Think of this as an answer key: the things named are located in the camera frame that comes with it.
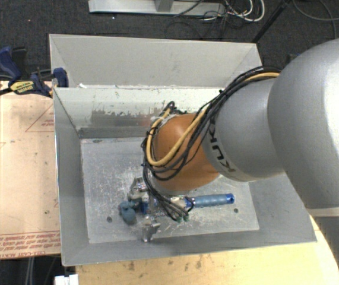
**floor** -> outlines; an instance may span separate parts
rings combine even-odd
[[[89,14],[88,0],[0,0],[0,49],[25,46],[28,65],[34,70],[49,67],[50,33],[251,42],[280,1],[264,0],[263,20],[246,23],[239,18],[224,22],[221,18],[202,21],[186,16]],[[329,13],[339,17],[339,0],[294,1],[314,17],[328,18]],[[243,0],[236,3],[244,5]],[[335,37],[339,37],[339,20],[332,24],[305,17],[291,3],[259,40],[258,47],[264,65],[283,68],[293,56]],[[0,284],[24,283],[27,268],[28,259],[0,261]],[[49,284],[52,276],[68,270],[71,268],[62,267],[59,258],[36,258],[32,283]]]

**yellow cable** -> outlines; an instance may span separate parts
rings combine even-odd
[[[157,125],[160,122],[163,121],[163,119],[165,119],[168,116],[169,112],[170,112],[169,109],[166,110],[163,117],[159,118],[158,120],[155,121],[155,123],[153,123],[151,130],[150,130],[150,134],[149,134],[148,139],[147,139],[147,148],[146,148],[147,160],[148,160],[150,165],[155,166],[155,167],[164,166],[176,155],[176,152],[181,147],[185,138],[195,128],[195,126],[197,126],[199,124],[202,116],[206,112],[206,109],[201,111],[201,113],[198,114],[196,119],[194,119],[194,121],[191,123],[191,125],[188,126],[188,129],[186,129],[186,131],[182,134],[182,136],[179,138],[179,140],[177,140],[176,144],[172,147],[172,149],[170,149],[170,151],[162,159],[160,159],[158,161],[154,161],[152,159],[151,151],[150,151],[151,150],[151,144],[152,144],[152,137],[153,137],[152,135],[153,135],[154,129],[157,127]]]
[[[280,75],[280,73],[276,73],[276,72],[268,72],[268,73],[260,73],[254,76],[251,76],[247,79],[245,79],[245,81],[250,81],[256,78],[260,78],[260,77],[278,77]]]
[[[254,76],[251,76],[247,79],[245,79],[245,81],[250,81],[256,78],[260,78],[260,77],[278,77],[279,73],[276,72],[267,72],[267,73],[260,73]],[[149,162],[150,165],[154,166],[154,167],[160,167],[160,166],[164,166],[165,164],[167,164],[175,155],[176,152],[178,151],[178,149],[181,147],[183,141],[185,140],[185,138],[189,135],[189,133],[195,128],[196,125],[199,124],[202,116],[205,114],[206,109],[201,111],[201,113],[197,116],[196,119],[194,119],[194,121],[190,124],[190,126],[188,126],[188,129],[186,129],[186,131],[182,134],[182,136],[179,138],[179,140],[177,140],[176,144],[170,149],[170,151],[160,160],[158,161],[154,161],[151,155],[151,145],[152,145],[152,138],[153,138],[153,134],[155,129],[157,128],[157,126],[168,117],[169,113],[170,113],[170,109],[167,109],[164,112],[164,115],[162,117],[160,117],[158,120],[156,120],[150,129],[150,133],[148,135],[147,138],[147,146],[145,148],[145,153],[147,155],[147,161]]]

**black pole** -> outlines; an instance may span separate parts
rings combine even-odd
[[[256,43],[259,41],[259,39],[265,34],[265,32],[271,27],[272,23],[275,22],[277,17],[285,10],[285,8],[288,6],[288,4],[292,0],[282,0],[275,11],[271,14],[271,16],[268,18],[267,22],[264,23],[263,27],[260,29],[259,33],[256,34],[254,39],[252,39],[252,43]]]

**orange object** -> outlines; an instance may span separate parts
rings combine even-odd
[[[157,131],[153,139],[154,155],[157,160],[163,158],[170,151],[188,126],[190,126],[194,117],[195,114],[175,116],[169,119],[167,123]],[[184,152],[191,134],[186,137],[184,143],[180,146],[178,152],[174,156],[173,161]],[[200,142],[201,139],[198,137],[189,152],[188,160],[193,157]],[[161,173],[160,175],[169,176],[172,173],[173,171],[168,171]],[[166,181],[158,180],[158,182],[163,188],[171,191],[189,191],[210,183],[218,176],[218,174],[219,173],[215,168],[208,162],[202,147],[199,147],[194,158],[189,161],[173,179]]]

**wooden board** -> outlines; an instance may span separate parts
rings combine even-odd
[[[0,259],[59,254],[53,101],[0,97]]]

